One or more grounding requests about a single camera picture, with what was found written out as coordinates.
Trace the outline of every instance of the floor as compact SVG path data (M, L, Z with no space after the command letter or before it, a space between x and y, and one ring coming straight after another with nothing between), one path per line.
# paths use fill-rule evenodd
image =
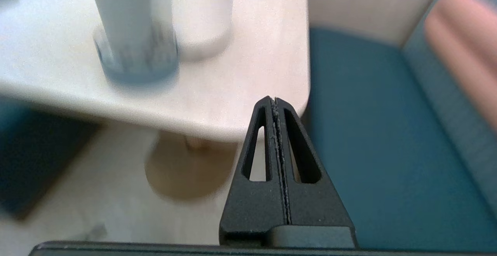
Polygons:
M218 244L240 146L212 154L188 150L175 134L159 138L143 127L105 127L24 221L0 215L2 255L26 256L48 240ZM253 180L264 175L263 148Z

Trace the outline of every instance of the chair backrest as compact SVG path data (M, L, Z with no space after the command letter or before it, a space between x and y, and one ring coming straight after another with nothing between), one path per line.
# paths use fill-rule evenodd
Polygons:
M425 32L433 51L497 131L497 14L492 7L479 0L439 0L426 17Z
M497 16L484 2L435 0L403 52L497 216Z

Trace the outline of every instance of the wooden table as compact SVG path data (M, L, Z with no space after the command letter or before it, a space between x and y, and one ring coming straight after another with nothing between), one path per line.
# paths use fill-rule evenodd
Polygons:
M307 0L234 0L221 54L181 63L151 88L108 81L92 39L94 0L0 0L0 94L189 137L237 142L257 100L302 114L309 97Z

